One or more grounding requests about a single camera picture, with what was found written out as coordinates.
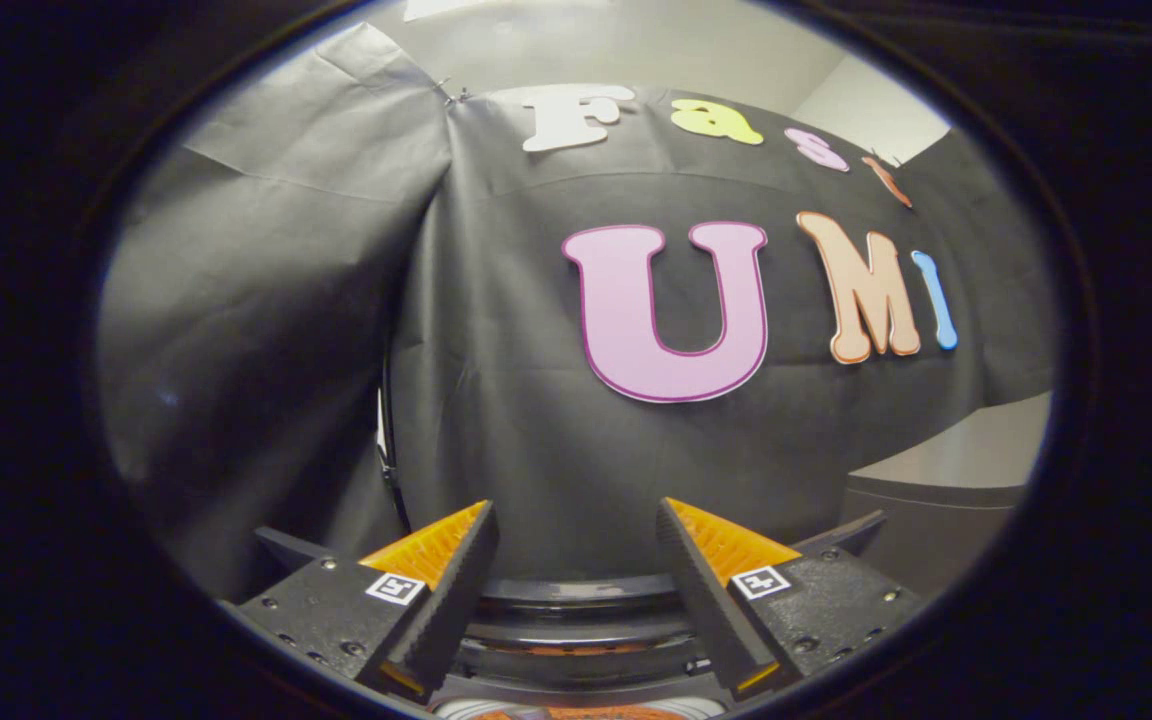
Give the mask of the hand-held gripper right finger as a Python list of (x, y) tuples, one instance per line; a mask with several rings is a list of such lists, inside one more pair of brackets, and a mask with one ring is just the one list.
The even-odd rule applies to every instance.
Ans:
[(919, 614), (914, 589), (861, 560), (882, 523), (872, 511), (785, 544), (676, 498), (658, 503), (659, 555), (735, 700), (861, 655)]

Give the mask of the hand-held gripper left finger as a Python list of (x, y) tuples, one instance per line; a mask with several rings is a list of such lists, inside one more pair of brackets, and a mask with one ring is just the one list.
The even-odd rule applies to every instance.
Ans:
[(456, 660), (500, 536), (484, 500), (362, 559), (268, 538), (297, 564), (223, 611), (339, 682), (425, 705)]

